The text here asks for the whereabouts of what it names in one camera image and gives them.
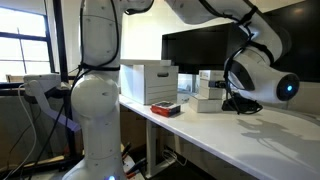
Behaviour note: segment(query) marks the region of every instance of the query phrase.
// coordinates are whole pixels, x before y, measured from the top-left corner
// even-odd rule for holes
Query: window
[[[0,82],[6,74],[54,72],[44,15],[0,8]]]

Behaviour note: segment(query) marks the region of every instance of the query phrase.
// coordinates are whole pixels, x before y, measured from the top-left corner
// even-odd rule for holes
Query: black monitor
[[[300,81],[320,82],[320,1],[306,0],[268,13],[291,35],[291,50],[271,67],[293,72]]]
[[[165,34],[161,59],[172,60],[184,74],[223,70],[225,60],[246,39],[247,35],[233,23]]]

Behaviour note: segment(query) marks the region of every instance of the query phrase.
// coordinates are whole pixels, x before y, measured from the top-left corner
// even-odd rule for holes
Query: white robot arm
[[[282,103],[297,93],[299,79],[295,74],[279,72],[270,67],[270,64],[289,51],[289,35],[268,22],[250,1],[166,2],[185,23],[199,24],[216,17],[230,18],[248,34],[250,43],[235,52],[225,65],[225,70],[229,72],[226,81],[237,87],[242,97],[267,103]]]
[[[84,0],[81,10],[83,73],[76,78],[71,102],[84,137],[85,158],[64,179],[125,179],[120,154],[118,101],[119,43],[122,14],[143,13],[153,0]],[[254,11],[247,0],[166,0],[188,24],[200,24],[217,17],[242,19],[248,41],[226,63],[225,78],[249,99],[283,102],[294,96],[299,81],[294,74],[269,67],[286,53],[287,45]]]

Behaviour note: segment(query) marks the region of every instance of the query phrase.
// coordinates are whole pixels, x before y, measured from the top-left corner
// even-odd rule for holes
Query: black cable
[[[46,16],[48,16],[48,9],[47,9],[46,0],[43,0],[43,3],[44,3],[44,10],[45,10],[45,12],[46,12]]]
[[[38,115],[34,118],[34,120],[33,120],[33,123],[35,123],[37,120],[38,120],[38,118],[40,117],[40,115],[41,115],[41,109],[40,109],[40,111],[39,111],[39,113],[38,113]],[[20,134],[20,136],[19,136],[19,138],[17,139],[17,141],[14,143],[14,145],[11,147],[11,149],[10,149],[10,151],[9,151],[9,154],[8,154],[8,158],[7,158],[7,168],[6,168],[6,170],[4,171],[4,172],[7,172],[8,170],[9,170],[9,166],[10,166],[10,158],[11,158],[11,153],[12,153],[12,151],[16,148],[16,146],[18,145],[18,143],[21,141],[21,139],[22,139],[22,137],[23,137],[23,135],[27,132],[27,130],[29,129],[31,127],[31,125],[29,124],[28,125],[28,127],[26,127],[23,131],[22,131],[22,133]]]
[[[249,28],[249,25],[251,22],[247,22],[245,24],[241,23],[241,20],[233,17],[232,15],[228,15],[228,14],[221,14],[219,13],[218,11],[216,11],[206,0],[199,0],[199,2],[203,5],[203,7],[208,11],[210,12],[212,15],[214,16],[217,16],[217,17],[223,17],[223,18],[228,18],[228,19],[231,19],[233,21],[235,21],[237,23],[237,25],[240,27],[243,27],[246,31],[247,31],[247,34],[248,34],[248,39],[246,41],[245,44],[243,44],[241,46],[241,48],[239,50],[237,50],[236,52],[233,53],[233,55],[231,55],[230,58],[227,59],[226,61],[226,65],[225,65],[225,82],[226,82],[226,101],[228,102],[228,94],[230,94],[231,96],[231,100],[233,102],[233,104],[235,105],[235,108],[237,111],[238,114],[247,114],[247,115],[250,115],[250,114],[255,114],[259,111],[262,110],[262,106],[260,109],[256,110],[256,111],[253,111],[253,112],[243,112],[239,109],[238,105],[237,105],[237,102],[235,101],[235,98],[233,96],[233,93],[231,91],[231,87],[230,85],[233,84],[231,81],[229,81],[229,73],[230,73],[230,70],[231,70],[231,67],[232,67],[232,61],[234,60],[233,58],[238,54],[238,53],[241,53],[243,50],[246,49],[247,46],[249,46],[250,42],[252,42],[252,37],[254,34],[252,34],[250,28]]]
[[[69,71],[69,72],[68,72],[68,74],[70,74],[70,73],[72,73],[72,72],[76,71],[77,69],[79,69],[79,67],[77,67],[77,68],[75,68],[75,69],[73,69],[73,70]]]
[[[40,160],[40,158],[41,158],[44,150],[46,149],[47,145],[48,145],[49,142],[50,142],[51,136],[53,135],[53,132],[54,132],[54,130],[56,129],[57,124],[58,124],[58,122],[59,122],[59,118],[60,118],[60,115],[61,115],[61,113],[62,113],[63,108],[64,108],[64,104],[62,104],[62,106],[61,106],[61,108],[60,108],[60,111],[59,111],[59,114],[58,114],[58,116],[57,116],[57,118],[56,118],[56,120],[55,120],[55,122],[54,122],[54,125],[53,125],[53,127],[52,127],[52,129],[51,129],[51,132],[50,132],[50,134],[49,134],[49,136],[48,136],[45,144],[43,145],[43,147],[42,147],[42,149],[41,149],[41,151],[40,151],[40,153],[39,153],[39,155],[38,155],[38,157],[37,157],[37,159],[36,159],[36,161],[35,161],[35,163],[34,163],[34,165],[33,165],[32,171],[31,171],[31,173],[30,173],[30,175],[29,175],[29,178],[28,178],[29,180],[31,180],[32,175],[33,175],[33,173],[34,173],[34,171],[35,171],[35,169],[36,169],[36,167],[37,167],[37,165],[38,165],[38,163],[39,163],[39,160]]]
[[[21,167],[21,170],[20,170],[20,179],[23,179],[22,177],[23,177],[23,171],[24,171],[25,165],[31,164],[31,163],[35,163],[35,161],[26,162],[26,163]]]
[[[113,9],[113,16],[114,16],[114,19],[115,19],[115,25],[116,25],[116,38],[117,38],[117,46],[116,46],[116,52],[115,54],[112,56],[112,58],[110,60],[108,60],[107,62],[105,63],[102,63],[98,66],[95,66],[97,68],[101,68],[103,66],[106,66],[110,63],[112,63],[118,56],[118,53],[119,53],[119,49],[120,49],[120,34],[119,34],[119,24],[118,24],[118,19],[117,19],[117,11],[116,11],[116,8],[115,8],[115,5],[114,5],[114,1],[113,0],[110,0],[111,1],[111,4],[112,4],[112,9]],[[80,66],[83,64],[83,49],[82,49],[82,62],[80,64]],[[79,80],[80,78],[82,78],[84,75],[88,74],[89,72],[91,72],[92,70],[91,69],[88,69],[86,70],[85,72],[83,72],[78,78],[77,80]]]
[[[70,71],[69,73],[75,71],[78,69],[78,72],[76,74],[76,76],[74,77],[74,80],[73,80],[73,83],[72,83],[72,86],[71,86],[71,89],[68,93],[68,96],[71,97],[71,94],[72,94],[72,91],[76,85],[76,83],[78,82],[78,80],[80,79],[79,78],[79,75],[82,71],[82,65],[83,65],[83,54],[84,54],[84,48],[83,48],[83,7],[84,7],[84,1],[81,1],[81,7],[80,7],[80,15],[79,15],[79,23],[80,23],[80,53],[81,53],[81,60],[80,60],[80,65]],[[69,139],[69,129],[68,129],[68,122],[69,122],[69,118],[68,118],[68,114],[69,112],[71,112],[71,104],[68,105],[68,107],[66,107],[66,122],[65,122],[65,136],[67,138],[67,140]]]

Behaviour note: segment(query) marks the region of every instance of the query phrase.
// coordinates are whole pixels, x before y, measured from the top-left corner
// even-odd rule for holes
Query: desk surface
[[[122,95],[120,103],[259,179],[320,179],[318,120],[273,109],[196,113],[188,104],[165,118]]]

